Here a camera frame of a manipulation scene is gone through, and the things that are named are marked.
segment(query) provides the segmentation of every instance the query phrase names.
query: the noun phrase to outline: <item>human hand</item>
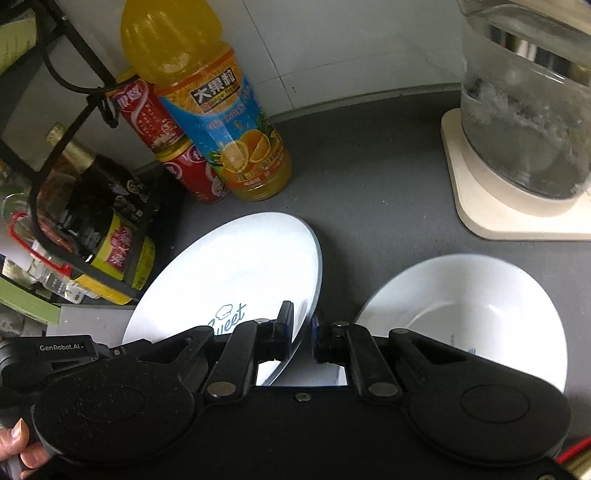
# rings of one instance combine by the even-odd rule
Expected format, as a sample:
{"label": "human hand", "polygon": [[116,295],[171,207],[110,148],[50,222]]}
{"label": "human hand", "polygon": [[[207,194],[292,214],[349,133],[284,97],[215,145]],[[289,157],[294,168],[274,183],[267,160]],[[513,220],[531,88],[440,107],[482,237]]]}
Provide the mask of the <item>human hand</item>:
{"label": "human hand", "polygon": [[[47,463],[49,455],[41,443],[29,442],[29,427],[20,419],[11,429],[0,429],[0,461],[13,455],[21,455],[22,462],[27,468],[36,469]],[[21,479],[30,475],[33,470],[21,473]]]}

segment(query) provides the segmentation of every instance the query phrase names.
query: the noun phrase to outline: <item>round pad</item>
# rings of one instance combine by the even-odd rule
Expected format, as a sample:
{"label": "round pad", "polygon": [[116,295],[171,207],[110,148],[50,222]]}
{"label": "round pad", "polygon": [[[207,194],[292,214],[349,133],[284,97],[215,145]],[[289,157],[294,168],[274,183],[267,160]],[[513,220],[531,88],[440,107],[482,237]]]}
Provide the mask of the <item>round pad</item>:
{"label": "round pad", "polygon": [[161,452],[186,431],[195,408],[170,367],[123,357],[50,385],[33,409],[43,445],[70,460],[110,465]]}
{"label": "round pad", "polygon": [[[198,325],[231,333],[238,323],[277,318],[289,300],[295,351],[321,283],[322,253],[306,223],[285,213],[248,215],[201,237],[164,269],[135,308],[123,342],[158,342]],[[284,366],[259,365],[257,385],[269,384]]]}
{"label": "round pad", "polygon": [[462,395],[462,408],[477,420],[488,423],[510,423],[519,420],[530,409],[527,397],[506,385],[479,385]]}

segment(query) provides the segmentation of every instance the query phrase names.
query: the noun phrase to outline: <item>glass jar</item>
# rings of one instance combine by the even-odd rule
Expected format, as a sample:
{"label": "glass jar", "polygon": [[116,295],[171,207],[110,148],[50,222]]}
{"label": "glass jar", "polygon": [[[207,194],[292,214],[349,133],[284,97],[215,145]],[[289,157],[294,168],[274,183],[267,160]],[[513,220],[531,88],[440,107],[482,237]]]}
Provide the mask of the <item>glass jar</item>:
{"label": "glass jar", "polygon": [[591,177],[591,37],[511,2],[459,4],[466,138],[519,188],[578,197]]}

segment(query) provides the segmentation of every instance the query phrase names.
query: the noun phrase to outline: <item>yellow jar label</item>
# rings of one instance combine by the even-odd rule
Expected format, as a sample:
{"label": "yellow jar label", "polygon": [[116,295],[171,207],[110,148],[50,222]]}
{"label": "yellow jar label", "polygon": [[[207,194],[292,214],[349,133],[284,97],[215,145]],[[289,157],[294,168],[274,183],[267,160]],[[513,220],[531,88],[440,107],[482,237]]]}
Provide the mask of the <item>yellow jar label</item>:
{"label": "yellow jar label", "polygon": [[264,183],[281,164],[283,141],[261,112],[232,48],[158,95],[230,189]]}
{"label": "yellow jar label", "polygon": [[[113,214],[109,232],[90,264],[117,280],[123,280],[125,263],[133,237],[133,228],[117,214]],[[154,266],[155,252],[154,242],[146,237],[139,254],[132,288],[141,290],[144,287]],[[124,305],[131,300],[127,295],[103,285],[88,275],[78,277],[76,283],[117,305]]]}

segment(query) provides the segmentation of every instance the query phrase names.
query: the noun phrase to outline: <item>gray countertop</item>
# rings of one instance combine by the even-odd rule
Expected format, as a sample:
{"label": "gray countertop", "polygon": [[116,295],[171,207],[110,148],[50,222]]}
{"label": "gray countertop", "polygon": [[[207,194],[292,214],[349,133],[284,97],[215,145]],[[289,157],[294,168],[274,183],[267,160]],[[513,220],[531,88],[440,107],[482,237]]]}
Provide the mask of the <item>gray countertop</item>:
{"label": "gray countertop", "polygon": [[[187,199],[174,253],[240,216],[297,215],[322,247],[323,316],[347,321],[388,280],[427,258],[469,252],[507,260],[542,285],[560,314],[569,350],[571,435],[591,433],[591,243],[487,241],[462,224],[440,136],[441,116],[458,104],[454,92],[402,96],[277,124],[293,157],[288,186],[258,203],[229,196],[203,206]],[[280,383],[295,382],[302,368],[315,367],[294,362]],[[326,366],[323,372],[334,374]]]}

